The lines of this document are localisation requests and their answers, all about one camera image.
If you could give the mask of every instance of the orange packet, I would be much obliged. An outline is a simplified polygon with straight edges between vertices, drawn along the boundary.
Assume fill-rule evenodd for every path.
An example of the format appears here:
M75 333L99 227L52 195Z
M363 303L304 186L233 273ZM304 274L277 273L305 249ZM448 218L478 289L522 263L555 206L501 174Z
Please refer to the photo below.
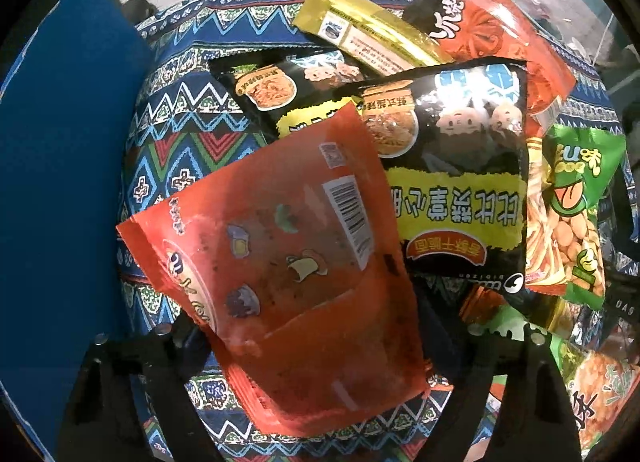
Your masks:
M118 226L258 429L345 428L426 388L385 172L353 104Z
M486 56L527 61L527 115L543 132L575 86L569 67L512 0L415 0L402 19L456 62Z

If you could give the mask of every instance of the crinkled packaging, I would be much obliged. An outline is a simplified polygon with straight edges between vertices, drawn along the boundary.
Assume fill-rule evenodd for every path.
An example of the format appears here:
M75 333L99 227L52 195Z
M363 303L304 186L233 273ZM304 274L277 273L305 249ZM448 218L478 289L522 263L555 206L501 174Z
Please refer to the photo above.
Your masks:
M382 76L452 62L433 39L369 0L305 0L293 25Z
M425 390L385 173L353 105L118 230L262 433L346 428Z
M338 90L363 99L410 273L524 287L526 91L524 64L494 57Z
M522 341L526 319L503 305L485 324L490 331ZM549 346L574 410L583 457L600 440L634 392L640 368L599 352L582 350L553 334Z
M342 84L378 77L340 50L259 50L209 61L209 71L271 139L324 121L352 98Z
M527 286L598 310L605 293L596 229L598 201L624 155L625 137L601 129L555 124L543 145L552 166L552 185L545 191L546 227L540 226L545 236L550 232L552 240L544 262L556 265L560 259L564 277L558 281L554 276L555 283L549 283L543 276L530 280Z
M415 0L402 19L437 39L456 62L485 56L526 60L526 112L544 131L575 85L569 67L512 0Z

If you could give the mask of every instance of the blue panel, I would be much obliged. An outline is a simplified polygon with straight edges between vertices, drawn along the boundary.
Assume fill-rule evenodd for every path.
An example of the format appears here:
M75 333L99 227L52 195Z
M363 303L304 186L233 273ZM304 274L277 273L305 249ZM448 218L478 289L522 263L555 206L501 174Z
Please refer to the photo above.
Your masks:
M86 347L126 326L118 182L151 53L113 0L61 0L19 60L0 90L0 379L54 451Z

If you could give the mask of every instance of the black metal bracket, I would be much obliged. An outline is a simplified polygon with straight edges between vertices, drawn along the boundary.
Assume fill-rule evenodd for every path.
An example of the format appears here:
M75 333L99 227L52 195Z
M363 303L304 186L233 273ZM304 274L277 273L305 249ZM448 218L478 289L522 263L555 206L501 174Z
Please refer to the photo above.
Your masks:
M423 305L421 313L431 315ZM462 334L440 357L455 389L417 462L462 462L473 442L494 375L507 383L486 462L580 462L573 410L546 336L525 327L524 341L485 333L453 320L431 327L438 337ZM90 346L68 401L58 442L58 462L151 462L138 421L130 377L143 375L169 450L176 462L222 462L184 385L210 353L204 333L185 315L174 325L127 341L99 334ZM460 364L450 363L459 355Z
M549 350L551 334L524 327L524 341L470 326L472 363L459 378L415 462L462 462L478 429L495 375L504 398L482 460L580 462L580 442L566 388Z
M110 341L99 334L82 363L58 438L59 462L152 462L130 377L142 375L176 462L223 462L184 388L210 353L186 314L147 336Z

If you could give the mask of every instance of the green snack bag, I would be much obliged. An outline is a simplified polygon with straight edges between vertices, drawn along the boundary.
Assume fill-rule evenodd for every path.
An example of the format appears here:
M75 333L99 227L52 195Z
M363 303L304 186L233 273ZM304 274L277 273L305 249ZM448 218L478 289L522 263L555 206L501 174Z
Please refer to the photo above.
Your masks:
M548 225L565 275L550 293L599 310L605 280L596 227L598 201L624 156L625 137L555 124L543 146L552 165L552 186L545 193Z

